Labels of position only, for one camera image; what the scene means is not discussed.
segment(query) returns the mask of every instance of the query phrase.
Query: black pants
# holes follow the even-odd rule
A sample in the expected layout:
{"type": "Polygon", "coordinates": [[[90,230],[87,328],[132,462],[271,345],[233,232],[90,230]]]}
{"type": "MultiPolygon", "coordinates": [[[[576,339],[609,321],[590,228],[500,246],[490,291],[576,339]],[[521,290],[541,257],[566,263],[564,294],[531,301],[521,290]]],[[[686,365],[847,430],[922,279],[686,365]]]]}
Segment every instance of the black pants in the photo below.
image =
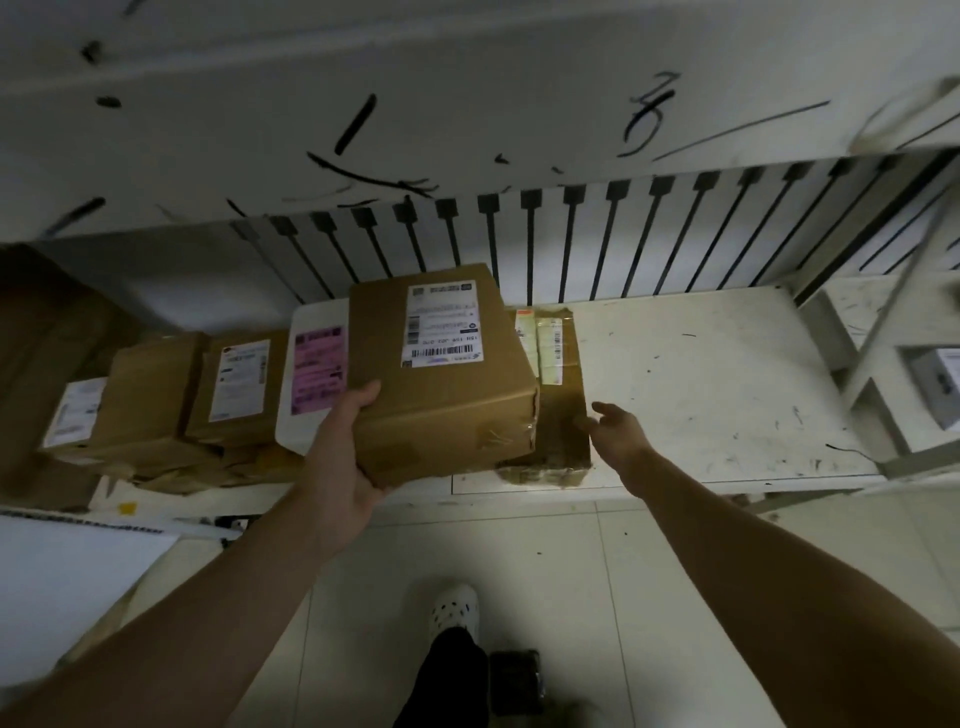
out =
{"type": "Polygon", "coordinates": [[[430,646],[394,728],[486,728],[487,682],[487,654],[470,633],[463,627],[444,630],[430,646]]]}

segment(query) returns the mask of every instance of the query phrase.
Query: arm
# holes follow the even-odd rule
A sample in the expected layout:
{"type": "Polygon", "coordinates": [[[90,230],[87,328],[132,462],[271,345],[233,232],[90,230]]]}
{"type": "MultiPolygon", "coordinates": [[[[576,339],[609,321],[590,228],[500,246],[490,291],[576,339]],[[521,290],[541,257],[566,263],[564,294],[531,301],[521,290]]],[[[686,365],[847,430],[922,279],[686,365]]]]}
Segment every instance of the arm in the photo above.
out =
{"type": "Polygon", "coordinates": [[[958,725],[960,649],[860,571],[740,510],[595,402],[585,427],[643,498],[687,575],[790,726],[958,725]]]}
{"type": "Polygon", "coordinates": [[[363,530],[383,497],[356,470],[352,434],[379,388],[372,382],[340,398],[297,483],[229,549],[11,706],[0,724],[223,725],[321,566],[363,530]]]}

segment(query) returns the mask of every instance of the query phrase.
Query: foot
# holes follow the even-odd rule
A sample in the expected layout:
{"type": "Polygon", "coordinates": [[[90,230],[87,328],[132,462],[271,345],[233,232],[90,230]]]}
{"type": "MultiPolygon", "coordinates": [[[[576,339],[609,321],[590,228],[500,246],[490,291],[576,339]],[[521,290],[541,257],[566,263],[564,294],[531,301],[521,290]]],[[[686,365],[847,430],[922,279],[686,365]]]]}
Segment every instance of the foot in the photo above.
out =
{"type": "Polygon", "coordinates": [[[433,611],[430,612],[430,642],[433,643],[437,635],[450,627],[463,627],[473,637],[473,641],[479,643],[480,602],[477,592],[467,584],[458,584],[437,597],[433,611]]]}
{"type": "Polygon", "coordinates": [[[566,728],[610,728],[611,723],[593,703],[581,701],[566,711],[566,728]]]}

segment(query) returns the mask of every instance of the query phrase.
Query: pink shipping label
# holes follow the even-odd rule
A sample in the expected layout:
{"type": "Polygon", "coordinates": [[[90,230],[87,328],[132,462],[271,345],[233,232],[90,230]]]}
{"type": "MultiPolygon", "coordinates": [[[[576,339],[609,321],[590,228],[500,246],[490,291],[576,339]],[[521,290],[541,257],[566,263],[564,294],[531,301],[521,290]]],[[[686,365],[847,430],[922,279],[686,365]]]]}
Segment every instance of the pink shipping label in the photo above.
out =
{"type": "Polygon", "coordinates": [[[294,339],[292,415],[316,412],[333,405],[347,388],[347,348],[344,328],[318,328],[294,339]]]}

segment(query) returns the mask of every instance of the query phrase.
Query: hand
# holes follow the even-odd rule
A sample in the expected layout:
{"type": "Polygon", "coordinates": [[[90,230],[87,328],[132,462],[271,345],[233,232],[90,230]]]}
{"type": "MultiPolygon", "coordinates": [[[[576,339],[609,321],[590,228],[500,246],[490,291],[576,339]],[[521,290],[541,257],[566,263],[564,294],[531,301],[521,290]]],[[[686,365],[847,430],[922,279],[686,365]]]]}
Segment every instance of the hand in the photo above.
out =
{"type": "Polygon", "coordinates": [[[370,521],[373,507],[387,495],[357,470],[353,422],[376,400],[380,382],[348,390],[317,429],[292,493],[318,509],[321,549],[326,558],[342,551],[370,521]]]}
{"type": "Polygon", "coordinates": [[[625,483],[632,479],[633,469],[637,460],[645,454],[655,451],[647,440],[643,427],[629,412],[620,409],[615,404],[606,404],[602,401],[593,403],[593,410],[602,415],[599,421],[592,417],[584,417],[579,425],[585,430],[597,453],[611,468],[616,470],[620,479],[625,483]]]}

